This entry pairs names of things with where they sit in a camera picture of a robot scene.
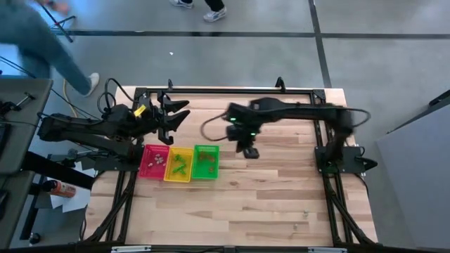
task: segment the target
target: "person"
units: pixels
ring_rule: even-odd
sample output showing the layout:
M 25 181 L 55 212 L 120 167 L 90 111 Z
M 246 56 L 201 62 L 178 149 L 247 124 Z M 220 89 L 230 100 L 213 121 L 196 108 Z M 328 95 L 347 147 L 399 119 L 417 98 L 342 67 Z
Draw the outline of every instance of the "person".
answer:
M 211 8 L 211 11 L 203 16 L 203 20 L 206 22 L 214 22 L 225 17 L 226 7 L 222 0 L 205 0 L 205 2 Z M 177 7 L 194 7 L 193 0 L 170 0 L 170 3 Z
M 68 6 L 35 0 L 67 13 Z M 18 47 L 22 67 L 37 78 L 50 78 L 50 65 L 83 96 L 91 95 L 100 81 L 98 73 L 86 77 L 38 12 L 21 0 L 0 0 L 0 43 Z

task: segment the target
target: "pink basket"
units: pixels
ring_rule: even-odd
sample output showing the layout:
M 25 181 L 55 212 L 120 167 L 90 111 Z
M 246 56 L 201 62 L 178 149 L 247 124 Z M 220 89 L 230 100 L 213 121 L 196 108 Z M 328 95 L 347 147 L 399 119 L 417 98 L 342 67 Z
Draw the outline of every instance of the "pink basket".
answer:
M 164 160 L 159 164 L 157 164 L 157 161 L 155 160 L 157 154 Z M 146 145 L 142 155 L 141 166 L 139 167 L 139 177 L 163 180 L 168 156 L 169 146 Z

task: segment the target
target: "wooden tabletop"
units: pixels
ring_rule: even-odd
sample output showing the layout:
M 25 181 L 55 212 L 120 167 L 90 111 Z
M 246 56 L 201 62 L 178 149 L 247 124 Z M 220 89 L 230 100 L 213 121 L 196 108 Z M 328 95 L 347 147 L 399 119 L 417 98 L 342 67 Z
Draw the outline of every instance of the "wooden tabletop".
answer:
M 134 89 L 135 86 L 128 86 L 126 91 L 133 96 Z M 291 103 L 309 103 L 309 98 L 303 95 L 270 96 Z M 195 144 L 212 144 L 200 135 L 199 128 L 205 120 L 223 113 L 230 102 L 247 105 L 249 100 L 264 96 L 170 94 L 170 97 L 189 100 L 185 109 L 191 110 L 173 133 L 173 146 L 193 148 Z M 118 104 L 131 107 L 120 90 L 116 99 Z M 328 103 L 346 105 L 342 89 L 326 89 L 326 99 Z M 218 119 L 207 125 L 206 132 L 219 138 L 224 136 L 227 125 Z M 348 141 L 350 145 L 354 143 L 353 138 Z M 161 144 L 155 134 L 147 135 L 145 143 Z M 219 178 L 215 181 L 172 183 L 137 179 L 127 244 L 332 245 L 323 181 L 314 161 L 316 137 L 311 121 L 285 119 L 265 124 L 255 142 L 260 153 L 258 160 L 246 160 L 242 153 L 236 154 L 236 142 L 214 144 L 221 146 Z M 86 237 L 110 211 L 117 175 L 115 171 L 104 173 L 93 186 L 86 212 Z M 342 181 L 349 213 L 367 236 L 376 241 L 364 185 L 351 174 L 343 174 Z M 342 219 L 340 215 L 336 218 L 344 240 Z

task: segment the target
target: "sneaker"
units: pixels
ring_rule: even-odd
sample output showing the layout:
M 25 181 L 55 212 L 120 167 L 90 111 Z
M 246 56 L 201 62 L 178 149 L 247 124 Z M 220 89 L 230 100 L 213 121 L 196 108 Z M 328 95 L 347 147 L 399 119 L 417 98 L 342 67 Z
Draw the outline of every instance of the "sneaker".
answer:
M 182 0 L 169 0 L 169 1 L 173 6 L 176 6 L 176 7 L 184 7 L 184 8 L 194 7 L 194 3 L 188 4 L 188 3 L 183 2 Z
M 220 11 L 210 11 L 210 12 L 206 13 L 206 15 L 203 16 L 203 19 L 206 22 L 214 22 L 214 21 L 218 21 L 219 19 L 225 17 L 225 15 L 226 15 L 226 7 L 224 7 Z
M 89 97 L 92 94 L 92 91 L 94 91 L 100 82 L 100 75 L 98 73 L 92 73 L 90 76 L 88 76 L 89 80 L 91 81 L 91 90 L 86 94 L 83 95 L 83 97 Z

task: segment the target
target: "concrete floor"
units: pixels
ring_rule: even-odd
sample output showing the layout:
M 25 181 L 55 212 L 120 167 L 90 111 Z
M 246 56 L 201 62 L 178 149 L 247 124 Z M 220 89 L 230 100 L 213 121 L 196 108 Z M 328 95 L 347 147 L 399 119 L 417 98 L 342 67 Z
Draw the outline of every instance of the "concrete floor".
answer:
M 201 0 L 195 2 L 192 10 L 174 8 L 166 0 L 72 0 L 77 20 L 70 28 L 277 32 L 279 37 L 76 36 L 73 44 L 61 39 L 86 74 L 99 72 L 102 81 L 114 77 L 124 85 L 161 85 L 170 78 L 175 85 L 273 86 L 276 78 L 282 76 L 291 87 L 323 88 L 325 63 L 331 86 L 345 90 L 348 105 L 372 113 L 372 120 L 356 130 L 356 140 L 366 147 L 367 157 L 378 161 L 374 141 L 450 89 L 448 39 L 323 39 L 325 58 L 319 58 L 312 35 L 283 37 L 283 32 L 317 32 L 308 0 L 225 3 L 229 16 L 207 24 L 202 21 L 207 6 Z M 323 33 L 450 33 L 450 2 L 446 0 L 316 0 L 315 4 Z M 0 55 L 18 62 L 12 46 L 0 45 Z M 1 63 L 0 69 L 6 74 L 17 74 Z M 54 89 L 60 92 L 62 79 L 57 73 L 53 77 Z M 74 104 L 98 114 L 96 98 L 100 90 L 88 99 L 69 90 Z M 68 106 L 53 94 L 46 112 L 70 114 Z M 31 149 L 46 155 L 61 154 L 72 147 L 76 146 L 34 140 Z M 380 164 L 369 171 L 366 180 L 379 241 L 390 246 L 416 247 L 384 166 Z M 34 227 L 34 232 L 44 235 L 40 245 L 76 241 L 82 217 L 83 212 L 40 211 Z M 27 245 L 17 238 L 12 247 Z

